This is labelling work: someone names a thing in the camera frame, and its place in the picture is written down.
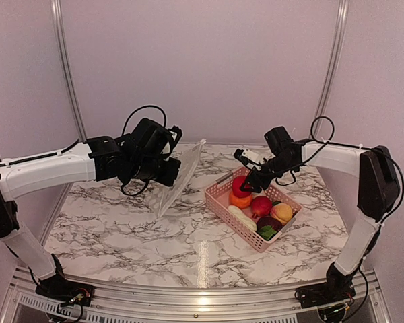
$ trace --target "pink basket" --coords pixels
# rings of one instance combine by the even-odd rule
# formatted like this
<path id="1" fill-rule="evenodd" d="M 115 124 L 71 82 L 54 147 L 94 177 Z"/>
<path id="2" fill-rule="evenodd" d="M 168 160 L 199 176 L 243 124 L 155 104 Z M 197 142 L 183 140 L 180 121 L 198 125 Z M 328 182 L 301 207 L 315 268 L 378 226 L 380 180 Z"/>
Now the pink basket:
<path id="1" fill-rule="evenodd" d="M 205 189 L 205 200 L 208 208 L 213 211 L 220 219 L 228 224 L 237 234 L 246 240 L 258 252 L 264 252 L 276 239 L 284 234 L 295 222 L 296 216 L 302 209 L 302 205 L 292 200 L 288 195 L 284 194 L 274 185 L 271 185 L 265 194 L 272 201 L 281 201 L 287 203 L 292 207 L 294 216 L 292 219 L 278 232 L 272 239 L 266 241 L 259 234 L 250 230 L 247 226 L 241 223 L 233 214 L 228 210 L 229 194 L 232 189 L 232 179 L 238 176 L 245 176 L 249 173 L 245 167 L 239 168 L 234 172 L 230 172 L 225 176 L 219 178 L 215 184 Z M 243 210 L 247 215 L 251 214 L 250 209 Z"/>

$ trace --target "green vegetable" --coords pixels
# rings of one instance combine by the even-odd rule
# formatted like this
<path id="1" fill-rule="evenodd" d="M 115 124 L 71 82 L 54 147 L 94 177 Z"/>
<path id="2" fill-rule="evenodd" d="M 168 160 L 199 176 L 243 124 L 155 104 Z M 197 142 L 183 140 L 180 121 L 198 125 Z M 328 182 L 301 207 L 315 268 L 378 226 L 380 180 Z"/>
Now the green vegetable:
<path id="1" fill-rule="evenodd" d="M 257 233 L 265 240 L 269 241 L 277 234 L 277 232 L 270 226 L 266 225 L 262 227 L 260 230 L 257 230 Z"/>

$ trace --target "marble table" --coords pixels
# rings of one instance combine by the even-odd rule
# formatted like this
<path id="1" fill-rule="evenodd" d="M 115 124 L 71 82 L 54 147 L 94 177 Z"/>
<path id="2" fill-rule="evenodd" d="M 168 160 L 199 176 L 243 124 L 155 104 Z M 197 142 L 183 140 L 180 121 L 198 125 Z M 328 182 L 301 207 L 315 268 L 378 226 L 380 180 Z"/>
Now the marble table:
<path id="1" fill-rule="evenodd" d="M 179 145 L 178 152 L 189 147 Z M 304 209 L 263 253 L 206 207 L 203 189 L 240 166 L 232 156 L 237 147 L 206 145 L 190 184 L 159 219 L 146 203 L 155 185 L 132 198 L 117 180 L 74 184 L 46 249 L 68 274 L 138 285 L 244 287 L 323 278 L 347 232 L 316 168 L 302 168 L 297 183 L 281 188 Z"/>

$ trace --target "white vegetable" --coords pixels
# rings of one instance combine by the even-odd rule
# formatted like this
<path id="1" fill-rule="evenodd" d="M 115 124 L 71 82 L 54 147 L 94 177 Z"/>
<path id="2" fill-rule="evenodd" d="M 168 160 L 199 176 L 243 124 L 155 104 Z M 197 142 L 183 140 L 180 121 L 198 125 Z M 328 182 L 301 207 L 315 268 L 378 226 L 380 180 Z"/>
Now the white vegetable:
<path id="1" fill-rule="evenodd" d="M 251 231 L 257 231 L 257 225 L 256 223 L 247 217 L 244 212 L 241 211 L 239 207 L 236 207 L 235 205 L 229 205 L 228 206 L 229 212 L 233 214 L 238 220 L 241 221 L 242 224 L 244 224 L 247 228 L 249 228 Z"/>

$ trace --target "transparent plastic sheet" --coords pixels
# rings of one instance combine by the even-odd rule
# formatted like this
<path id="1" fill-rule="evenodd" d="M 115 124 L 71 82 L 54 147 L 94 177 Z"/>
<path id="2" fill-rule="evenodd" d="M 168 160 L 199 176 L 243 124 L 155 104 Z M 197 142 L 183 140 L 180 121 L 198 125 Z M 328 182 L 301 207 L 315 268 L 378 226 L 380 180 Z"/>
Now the transparent plastic sheet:
<path id="1" fill-rule="evenodd" d="M 173 187 L 156 187 L 145 202 L 159 218 L 169 209 L 172 203 L 182 194 L 190 179 L 195 173 L 197 164 L 201 158 L 201 152 L 206 139 L 202 139 L 192 148 L 184 151 L 178 158 L 181 161 L 180 172 Z"/>

